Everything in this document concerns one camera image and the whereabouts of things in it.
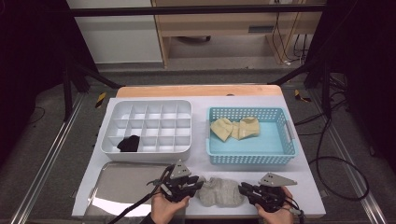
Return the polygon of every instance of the white cabinet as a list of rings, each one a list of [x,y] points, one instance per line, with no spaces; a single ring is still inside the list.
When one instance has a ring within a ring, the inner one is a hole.
[[[149,0],[67,0],[71,8],[151,7]],[[153,16],[76,17],[95,63],[161,63]]]

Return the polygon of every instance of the gray cloth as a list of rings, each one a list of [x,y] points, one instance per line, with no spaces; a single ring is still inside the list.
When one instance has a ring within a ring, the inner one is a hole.
[[[210,178],[198,190],[197,196],[204,206],[236,207],[245,197],[239,193],[238,183],[230,179]]]

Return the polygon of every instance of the gray floor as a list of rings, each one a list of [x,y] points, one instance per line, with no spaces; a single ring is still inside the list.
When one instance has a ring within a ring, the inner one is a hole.
[[[142,68],[131,72],[104,72],[110,79],[126,85],[162,85],[162,84],[212,84],[212,83],[266,83],[286,75],[290,69],[299,66],[294,62],[291,66],[277,65],[273,56],[268,53],[268,43],[257,36],[212,37],[210,43],[191,43],[175,40],[171,51],[170,64],[165,71],[161,68]],[[213,50],[213,46],[222,48]],[[304,76],[295,78],[289,88],[283,88],[292,119],[294,122],[319,113],[315,102],[308,103],[296,100],[294,89],[299,89]],[[85,168],[90,160],[96,135],[106,112],[109,97],[116,91],[95,80],[88,94],[82,95],[81,109],[73,122],[67,138],[57,155],[56,162],[51,166],[42,190],[35,198],[29,220],[38,223],[54,223],[56,220],[72,220],[71,211],[74,204],[73,195],[78,190]],[[98,95],[105,91],[106,99],[100,108],[94,108]],[[318,98],[318,90],[311,90],[310,97]],[[343,100],[342,95],[334,96],[334,104]],[[20,142],[13,149],[6,166],[0,171],[0,221],[8,223],[17,211],[26,192],[35,180],[35,175],[46,159],[52,143],[63,125],[64,104],[62,86],[42,92],[36,99],[39,106],[32,115],[32,121],[42,119],[26,126]],[[305,125],[297,126],[298,134],[319,133],[324,125],[323,119],[317,119]],[[300,135],[304,153],[308,161],[315,158],[319,135]],[[370,200],[350,202],[326,190],[318,180],[315,165],[312,172],[323,197],[327,215],[308,223],[396,223],[396,203],[393,196],[396,188],[396,176],[381,157],[371,157],[369,146],[353,116],[341,106],[332,113],[332,127],[324,135],[320,155],[340,156],[340,148],[347,154],[367,176],[371,188]],[[326,183],[335,191],[356,197],[353,183],[356,181],[348,174],[345,165],[333,161],[322,161],[320,172]],[[387,222],[371,220],[370,205],[378,205],[379,211]],[[218,221],[195,220],[194,223],[215,223]]]

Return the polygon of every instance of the white compartment organizer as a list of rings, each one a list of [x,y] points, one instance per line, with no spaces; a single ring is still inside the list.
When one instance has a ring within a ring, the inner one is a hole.
[[[189,157],[190,102],[125,100],[111,104],[111,100],[101,129],[105,134],[99,134],[103,139],[98,139],[111,160],[174,162]],[[120,152],[117,145],[131,135],[140,137],[137,152]]]

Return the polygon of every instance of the white table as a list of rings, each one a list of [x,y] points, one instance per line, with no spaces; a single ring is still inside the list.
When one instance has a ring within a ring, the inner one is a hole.
[[[227,92],[233,89],[228,86]],[[206,110],[210,106],[263,106],[263,107],[283,107],[286,110],[287,118],[292,122],[289,110],[280,89],[264,95],[249,95],[245,92],[243,96],[177,96],[177,97],[156,97],[155,100],[188,100],[192,104],[192,142],[191,154],[184,162],[191,170],[193,175],[202,175],[206,179],[210,177],[221,177],[232,179],[237,182],[248,182],[258,184],[258,181],[268,172],[282,175],[286,178],[298,182],[296,186],[289,186],[288,189],[293,195],[293,199],[304,210],[308,218],[319,218],[326,214],[323,202],[319,196],[318,188],[308,167],[308,163],[302,149],[300,140],[294,126],[292,131],[297,136],[297,147],[299,154],[286,165],[212,165],[209,156],[205,151],[206,137]],[[126,95],[120,94],[113,99],[108,108],[118,101],[125,100]],[[134,97],[129,100],[153,100],[152,97]],[[110,159],[100,149],[100,143],[95,145],[90,163],[78,189],[78,195],[73,208],[73,217],[83,217],[88,205],[90,192],[94,187],[100,174],[101,168],[109,162]],[[258,217],[256,208],[248,203],[244,203],[235,208],[225,207],[204,207],[197,198],[190,200],[190,205],[186,209],[186,218],[248,218]]]

